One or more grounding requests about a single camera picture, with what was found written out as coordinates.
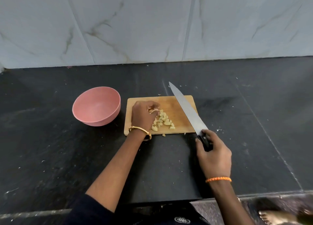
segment knife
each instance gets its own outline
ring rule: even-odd
[[[205,151],[210,151],[213,149],[213,146],[209,143],[208,139],[206,138],[205,134],[202,132],[202,129],[208,129],[201,118],[198,116],[196,111],[192,108],[190,103],[186,100],[182,92],[177,89],[171,82],[169,82],[170,88],[176,97],[178,103],[180,104],[182,110],[186,114],[191,126],[194,128],[198,138],[203,144]]]

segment cutting board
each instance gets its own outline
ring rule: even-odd
[[[198,113],[194,98],[192,96],[185,96],[194,110]],[[160,104],[160,109],[163,109],[164,112],[168,115],[168,118],[172,120],[175,125],[175,129],[169,129],[169,126],[163,125],[158,128],[158,131],[155,132],[152,129],[150,130],[151,134],[170,134],[170,133],[185,133],[185,132],[195,132],[194,128],[191,126],[187,116],[180,107],[175,96],[159,96],[159,97],[142,97],[142,98],[129,98],[127,100],[126,107],[126,117],[125,117],[125,127],[124,134],[128,135],[128,129],[131,126],[131,109],[134,106],[135,102],[138,100],[149,101],[153,100]]]

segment bracelet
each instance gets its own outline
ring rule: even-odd
[[[140,128],[140,127],[131,126],[131,127],[129,127],[128,131],[130,132],[132,128],[137,128],[137,129],[144,131],[149,136],[149,140],[151,140],[151,138],[152,138],[151,133],[149,133],[147,130]]]
[[[230,182],[232,182],[232,179],[230,179],[229,177],[226,176],[222,176],[222,177],[213,177],[213,178],[209,178],[205,181],[205,183],[208,183],[210,181],[214,181],[214,180],[221,180],[221,179],[225,179],[225,180],[229,180]]]

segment knife handle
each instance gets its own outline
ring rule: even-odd
[[[202,142],[204,150],[206,152],[209,152],[209,151],[213,150],[213,144],[210,144],[210,141],[207,139],[205,133],[201,132],[201,135],[198,135],[198,138]]]

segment white marble tile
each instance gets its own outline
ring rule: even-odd
[[[69,0],[96,64],[181,61],[191,0]]]
[[[184,60],[313,55],[313,0],[196,0]]]
[[[0,65],[94,64],[67,0],[0,0]]]

